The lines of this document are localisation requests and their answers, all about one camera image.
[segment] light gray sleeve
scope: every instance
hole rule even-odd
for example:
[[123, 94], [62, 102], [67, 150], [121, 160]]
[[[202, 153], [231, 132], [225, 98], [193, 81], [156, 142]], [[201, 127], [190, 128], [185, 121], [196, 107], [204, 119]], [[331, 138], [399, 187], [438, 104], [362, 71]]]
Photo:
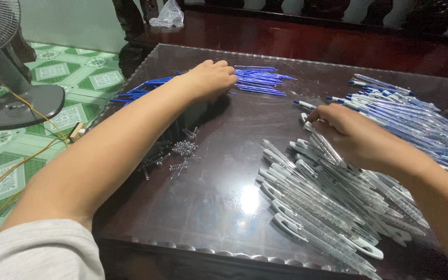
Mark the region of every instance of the light gray sleeve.
[[53, 219], [0, 232], [0, 279], [104, 279], [104, 271], [92, 234]]

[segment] plastic bag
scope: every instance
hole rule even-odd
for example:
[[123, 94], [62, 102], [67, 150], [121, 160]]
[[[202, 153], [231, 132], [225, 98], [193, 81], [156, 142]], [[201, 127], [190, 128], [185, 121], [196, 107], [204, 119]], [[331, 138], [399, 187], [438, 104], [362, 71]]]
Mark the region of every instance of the plastic bag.
[[176, 3], [176, 0], [169, 0], [165, 3], [157, 18], [150, 19], [151, 26], [183, 27], [184, 14]]

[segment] dark wooden table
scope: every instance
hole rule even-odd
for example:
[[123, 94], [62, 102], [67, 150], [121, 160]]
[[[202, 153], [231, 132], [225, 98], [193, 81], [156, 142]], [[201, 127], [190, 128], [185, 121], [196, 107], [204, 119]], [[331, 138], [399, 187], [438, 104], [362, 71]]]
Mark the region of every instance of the dark wooden table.
[[166, 43], [448, 77], [446, 43], [195, 11], [185, 12], [184, 24], [181, 29], [145, 24], [131, 46], [151, 50]]
[[[159, 272], [162, 270], [166, 278], [205, 278], [202, 275], [207, 275], [210, 270], [215, 274], [226, 275], [228, 267], [225, 265], [202, 267], [207, 261], [226, 263], [225, 258], [213, 254], [199, 258], [196, 255], [200, 253], [188, 252], [193, 254], [190, 254], [192, 259], [183, 262], [178, 260], [181, 255], [171, 253], [167, 256], [166, 251], [157, 253], [157, 249], [146, 247], [150, 244], [160, 248], [221, 251], [224, 255], [233, 253], [246, 259], [267, 257], [265, 260], [269, 262], [286, 262], [308, 268], [320, 268], [319, 265], [326, 264], [319, 254], [302, 247], [270, 222], [272, 212], [268, 198], [259, 191], [255, 182], [258, 168], [268, 166], [261, 155], [260, 143], [263, 138], [285, 150], [289, 141], [308, 137], [299, 122], [301, 110], [293, 105], [293, 99], [319, 105], [326, 100], [326, 96], [343, 97], [357, 90], [349, 86], [347, 81], [354, 73], [360, 73], [409, 87], [422, 100], [436, 103], [448, 117], [448, 78], [171, 45], [155, 48], [121, 93], [143, 81], [170, 76], [175, 70], [188, 71], [205, 59], [225, 59], [231, 65], [274, 66], [279, 69], [279, 73], [299, 80], [285, 83], [282, 87], [287, 94], [285, 98], [237, 91], [236, 95], [208, 104], [209, 114], [203, 114], [198, 119], [195, 114], [185, 113], [183, 120], [176, 122], [181, 129], [191, 127], [196, 120], [200, 130], [196, 138], [196, 144], [199, 145], [196, 155], [202, 157], [202, 160], [191, 163], [189, 169], [174, 180], [170, 179], [168, 165], [180, 162], [180, 158], [173, 156], [163, 166], [153, 169], [148, 181], [143, 179], [142, 173], [135, 172], [100, 208], [93, 223], [95, 237], [101, 241], [124, 242], [120, 247], [107, 241], [102, 243], [104, 247], [100, 246], [103, 264], [111, 276], [139, 276], [139, 271], [134, 269], [137, 268], [135, 264], [140, 262], [146, 265], [146, 260], [142, 258], [144, 261], [140, 261], [135, 252], [138, 249], [146, 251], [146, 248], [150, 248], [151, 256], [151, 266], [148, 266]], [[93, 125], [120, 107], [119, 104], [109, 104]], [[196, 108], [191, 111], [203, 113], [199, 110]], [[175, 136], [177, 129], [171, 127], [170, 130], [171, 136], [166, 133], [164, 137], [174, 136], [172, 139], [178, 140]], [[385, 279], [448, 278], [447, 259], [437, 248], [430, 232], [425, 238], [414, 237], [407, 248], [387, 238], [383, 238], [378, 247], [382, 248], [385, 258], [382, 261], [369, 261]], [[173, 266], [161, 266], [161, 263], [166, 264], [163, 260], [167, 258], [171, 259]], [[194, 274], [182, 277], [178, 274], [182, 268], [185, 272], [191, 268], [189, 270], [193, 270]], [[247, 273], [241, 270], [236, 273], [242, 278], [264, 279], [267, 277], [259, 273], [263, 269], [252, 265]], [[318, 272], [311, 274], [309, 269], [290, 272], [291, 276], [286, 278], [319, 276]], [[321, 278], [353, 277], [325, 273]], [[271, 274], [269, 279], [282, 278]]]

